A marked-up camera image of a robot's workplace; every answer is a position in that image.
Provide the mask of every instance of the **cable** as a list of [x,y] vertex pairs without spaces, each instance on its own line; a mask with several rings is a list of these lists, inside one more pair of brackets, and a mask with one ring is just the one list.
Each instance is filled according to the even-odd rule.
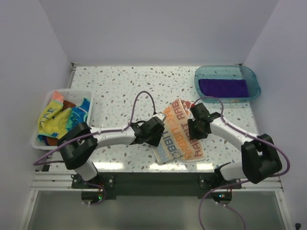
[[89,205],[99,205],[99,204],[101,204],[101,203],[106,199],[106,196],[107,196],[105,188],[104,188],[102,185],[89,183],[89,182],[85,181],[85,180],[81,177],[81,175],[79,175],[79,176],[80,176],[81,180],[82,180],[84,183],[86,183],[87,185],[93,186],[93,187],[96,187],[96,188],[99,188],[99,189],[102,189],[102,192],[103,192],[102,199],[100,199],[100,200],[99,200],[98,202],[96,202],[96,203],[92,203],[92,204],[89,203]]
[[[221,108],[221,120],[222,120],[228,127],[230,127],[231,129],[233,129],[234,131],[236,131],[236,132],[238,132],[238,133],[240,133],[240,134],[246,135],[247,137],[249,137],[249,138],[251,138],[251,139],[254,139],[254,140],[257,140],[257,141],[259,141],[259,142],[262,142],[262,143],[264,143],[264,144],[266,144],[266,145],[269,145],[269,146],[273,147],[274,149],[276,149],[277,151],[279,151],[279,152],[282,154],[282,156],[285,158],[285,160],[286,160],[286,162],[287,162],[287,167],[286,167],[286,169],[285,169],[284,172],[278,173],[278,174],[274,174],[274,175],[272,175],[271,177],[282,176],[282,175],[285,175],[286,173],[289,172],[289,170],[290,170],[290,160],[289,160],[289,158],[287,157],[287,155],[286,155],[279,147],[275,146],[274,144],[272,144],[272,143],[270,143],[270,142],[268,142],[268,141],[262,140],[262,139],[260,139],[260,138],[253,137],[253,136],[250,135],[250,134],[246,134],[246,133],[242,132],[240,129],[238,129],[238,128],[232,126],[231,124],[229,124],[228,122],[226,122],[226,120],[224,119],[224,115],[223,115],[223,112],[224,112],[224,104],[223,104],[223,102],[222,102],[219,98],[211,97],[211,96],[200,97],[199,99],[197,99],[197,100],[192,104],[192,106],[194,106],[194,105],[196,104],[196,102],[198,102],[199,100],[205,99],[205,98],[216,99],[216,100],[221,104],[221,107],[222,107],[222,108]],[[203,225],[203,223],[202,223],[202,220],[201,220],[201,205],[202,205],[203,201],[205,200],[205,198],[206,198],[207,196],[209,196],[209,194],[211,194],[212,192],[214,192],[214,191],[216,191],[216,190],[218,190],[218,189],[229,188],[229,187],[231,187],[231,186],[240,185],[240,184],[244,184],[244,183],[247,183],[247,182],[249,182],[249,180],[242,181],[242,182],[235,183],[235,184],[223,185],[223,186],[220,186],[220,187],[217,187],[217,188],[214,188],[214,189],[210,190],[209,192],[207,192],[207,193],[203,196],[203,198],[201,199],[200,205],[199,205],[199,207],[198,207],[198,219],[199,219],[200,225],[201,225],[201,227],[202,227],[203,230],[205,230],[205,227],[204,227],[204,225]],[[244,221],[244,219],[243,219],[243,217],[241,216],[240,213],[238,213],[235,209],[233,209],[232,207],[229,207],[229,206],[227,206],[227,205],[223,205],[223,204],[219,204],[219,205],[224,206],[224,207],[226,207],[226,208],[232,210],[233,212],[235,212],[235,213],[240,217],[240,219],[242,220],[243,226],[244,226],[244,230],[246,230],[246,223],[245,223],[245,221]]]
[[123,132],[123,131],[127,130],[127,129],[130,127],[130,125],[131,125],[131,123],[132,123],[132,120],[133,120],[136,102],[137,102],[139,96],[140,96],[142,93],[146,93],[146,94],[149,95],[149,97],[151,98],[151,100],[152,100],[152,102],[153,102],[153,106],[154,106],[154,107],[153,107],[153,114],[156,114],[156,111],[155,111],[155,104],[154,104],[154,99],[153,99],[153,97],[151,96],[151,94],[150,94],[149,92],[147,92],[147,91],[141,91],[141,92],[139,92],[139,93],[136,95],[136,97],[135,97],[135,99],[134,99],[133,106],[132,106],[132,112],[131,112],[131,118],[130,118],[129,123],[127,124],[127,126],[126,126],[125,128],[123,128],[123,129],[107,129],[107,130],[103,130],[103,131],[101,131],[101,132],[89,133],[89,134],[85,134],[85,135],[82,135],[82,136],[73,138],[73,139],[71,139],[71,140],[69,140],[69,141],[67,141],[67,142],[65,142],[65,143],[63,143],[63,144],[61,144],[60,146],[56,147],[55,149],[49,151],[48,153],[46,153],[45,155],[41,156],[40,158],[38,158],[38,159],[33,163],[33,165],[34,165],[34,166],[37,166],[37,165],[42,165],[42,164],[58,163],[59,161],[48,161],[48,162],[41,162],[41,161],[42,161],[43,159],[45,159],[46,157],[50,156],[51,154],[53,154],[54,152],[59,151],[59,150],[60,150],[61,148],[63,148],[64,146],[69,145],[69,144],[71,144],[71,143],[73,143],[73,142],[75,142],[75,141],[78,141],[78,140],[80,140],[80,139],[82,140],[82,139],[88,138],[88,137],[90,137],[90,136],[94,136],[94,135],[96,135],[96,134],[110,133],[110,132]]

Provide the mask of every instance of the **white wall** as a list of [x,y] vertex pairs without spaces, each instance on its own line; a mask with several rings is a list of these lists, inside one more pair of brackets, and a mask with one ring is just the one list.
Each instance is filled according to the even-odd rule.
[[1,0],[0,33],[0,229],[15,230],[35,171],[31,132],[70,63],[38,0]]
[[40,0],[70,61],[242,63],[278,0]]
[[307,1],[280,0],[245,61],[262,88],[253,104],[260,132],[289,156],[282,177],[293,220],[307,226]]

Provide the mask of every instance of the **gray floor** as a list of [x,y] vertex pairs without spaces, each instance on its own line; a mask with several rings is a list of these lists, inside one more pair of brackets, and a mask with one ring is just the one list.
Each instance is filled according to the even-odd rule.
[[[119,196],[98,206],[82,206],[80,192],[40,192],[30,230],[200,230],[195,197]],[[232,207],[248,230],[284,230],[276,197],[271,192],[234,193]],[[243,230],[232,211],[206,200],[206,230]]]

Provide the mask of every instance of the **purple cloth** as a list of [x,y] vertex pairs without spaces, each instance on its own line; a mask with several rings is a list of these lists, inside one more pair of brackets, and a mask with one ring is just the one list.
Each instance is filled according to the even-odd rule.
[[249,97],[246,80],[199,79],[198,84],[205,96],[218,98]]

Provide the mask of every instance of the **gray wall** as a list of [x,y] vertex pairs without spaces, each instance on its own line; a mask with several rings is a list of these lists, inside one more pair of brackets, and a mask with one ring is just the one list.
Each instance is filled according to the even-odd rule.
[[40,0],[71,62],[242,63],[278,0]]
[[18,228],[37,157],[30,136],[46,93],[70,63],[38,0],[0,1],[0,229]]
[[245,64],[255,70],[262,95],[253,104],[260,132],[289,156],[282,177],[293,221],[307,226],[307,1],[280,0]]
[[[118,196],[88,208],[81,192],[40,192],[29,230],[201,230],[199,203],[196,197]],[[274,192],[234,192],[230,206],[248,230],[284,230]],[[234,212],[211,199],[203,202],[201,216],[206,230],[243,229]]]

